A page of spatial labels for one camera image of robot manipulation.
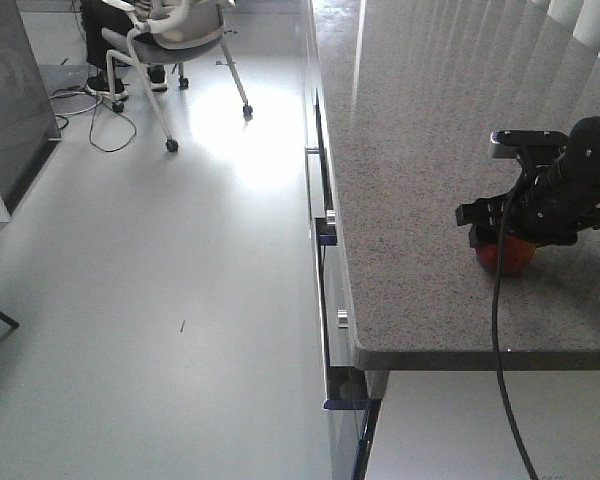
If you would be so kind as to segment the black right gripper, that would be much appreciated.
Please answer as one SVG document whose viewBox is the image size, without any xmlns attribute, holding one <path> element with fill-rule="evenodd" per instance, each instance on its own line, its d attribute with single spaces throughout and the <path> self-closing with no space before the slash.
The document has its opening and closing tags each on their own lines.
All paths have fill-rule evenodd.
<svg viewBox="0 0 600 480">
<path fill-rule="evenodd" d="M 495 243 L 500 232 L 537 246 L 568 246 L 579 232 L 600 229 L 600 184 L 544 173 L 505 194 L 462 204 L 455 216 L 459 226 L 471 227 L 471 246 Z"/>
</svg>

